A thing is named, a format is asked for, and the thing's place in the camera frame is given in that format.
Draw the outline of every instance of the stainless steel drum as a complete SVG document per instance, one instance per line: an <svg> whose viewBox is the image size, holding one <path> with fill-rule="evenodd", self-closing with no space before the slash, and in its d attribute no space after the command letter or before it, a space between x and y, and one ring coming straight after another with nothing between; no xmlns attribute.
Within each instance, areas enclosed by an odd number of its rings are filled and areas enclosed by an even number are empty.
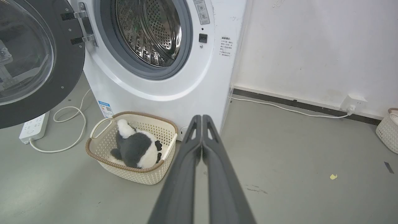
<svg viewBox="0 0 398 224"><path fill-rule="evenodd" d="M181 26L171 0L116 0L119 30L131 51L157 67L178 56Z"/></svg>

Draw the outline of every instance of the yellow paper scrap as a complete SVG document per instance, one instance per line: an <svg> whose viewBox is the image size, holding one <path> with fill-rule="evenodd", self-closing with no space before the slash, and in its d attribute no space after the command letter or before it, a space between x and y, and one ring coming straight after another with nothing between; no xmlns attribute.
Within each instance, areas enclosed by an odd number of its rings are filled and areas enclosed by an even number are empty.
<svg viewBox="0 0 398 224"><path fill-rule="evenodd" d="M336 178L337 178L337 174L336 174L336 175L334 175L334 174L330 175L330 179L331 179L331 180L334 180L334 179L336 179Z"/></svg>

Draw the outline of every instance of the metal hinge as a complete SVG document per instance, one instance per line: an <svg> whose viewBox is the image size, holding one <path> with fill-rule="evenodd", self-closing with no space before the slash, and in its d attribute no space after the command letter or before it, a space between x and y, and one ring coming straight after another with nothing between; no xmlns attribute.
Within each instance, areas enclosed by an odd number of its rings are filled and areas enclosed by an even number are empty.
<svg viewBox="0 0 398 224"><path fill-rule="evenodd" d="M86 4L84 2L79 2L79 10L80 12L75 12L73 16L76 19L81 19L82 20L82 31L83 31L83 37L82 41L87 43L87 42L92 42L92 45L94 47L98 47L98 43L96 40L96 37L93 32L93 28L91 27L91 22L90 18L86 9Z"/></svg>

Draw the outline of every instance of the white power strip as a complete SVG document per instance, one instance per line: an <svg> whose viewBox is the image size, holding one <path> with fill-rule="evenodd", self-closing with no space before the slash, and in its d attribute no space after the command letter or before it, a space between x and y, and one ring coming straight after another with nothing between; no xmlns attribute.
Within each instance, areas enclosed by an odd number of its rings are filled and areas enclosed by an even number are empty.
<svg viewBox="0 0 398 224"><path fill-rule="evenodd" d="M50 112L47 112L35 119L25 122L20 134L20 140L27 145L29 144L29 139L37 140L43 138L49 115Z"/></svg>

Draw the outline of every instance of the washing machine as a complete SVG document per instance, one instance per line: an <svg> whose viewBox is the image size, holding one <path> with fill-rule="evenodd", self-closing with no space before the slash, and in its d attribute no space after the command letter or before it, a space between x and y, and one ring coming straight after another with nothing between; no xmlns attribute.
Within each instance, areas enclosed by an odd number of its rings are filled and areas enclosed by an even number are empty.
<svg viewBox="0 0 398 224"><path fill-rule="evenodd" d="M221 131L251 1L0 4L2 128L50 110L83 68L104 117L160 116L177 124L182 140L191 118L208 114Z"/></svg>

